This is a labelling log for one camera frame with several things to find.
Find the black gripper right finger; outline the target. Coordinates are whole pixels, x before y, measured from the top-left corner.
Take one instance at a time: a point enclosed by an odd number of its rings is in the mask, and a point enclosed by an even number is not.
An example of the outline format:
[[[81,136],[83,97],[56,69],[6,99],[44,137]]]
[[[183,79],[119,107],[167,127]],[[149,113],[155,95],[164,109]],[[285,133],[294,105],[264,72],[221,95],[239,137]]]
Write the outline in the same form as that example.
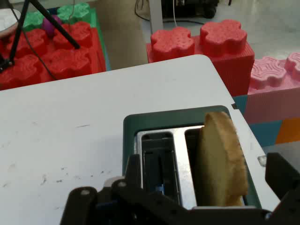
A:
[[[267,217],[270,225],[300,224],[300,173],[279,153],[268,153],[265,180],[280,203]]]

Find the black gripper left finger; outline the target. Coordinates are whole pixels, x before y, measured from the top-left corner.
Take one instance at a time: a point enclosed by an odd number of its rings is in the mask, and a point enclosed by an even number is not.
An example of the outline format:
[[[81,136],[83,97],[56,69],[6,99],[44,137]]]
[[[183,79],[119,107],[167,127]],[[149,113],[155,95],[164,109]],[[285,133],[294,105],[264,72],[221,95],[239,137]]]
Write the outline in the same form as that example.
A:
[[[62,225],[182,225],[188,211],[159,192],[141,188],[138,155],[129,158],[126,175],[109,187],[72,190],[60,221]]]

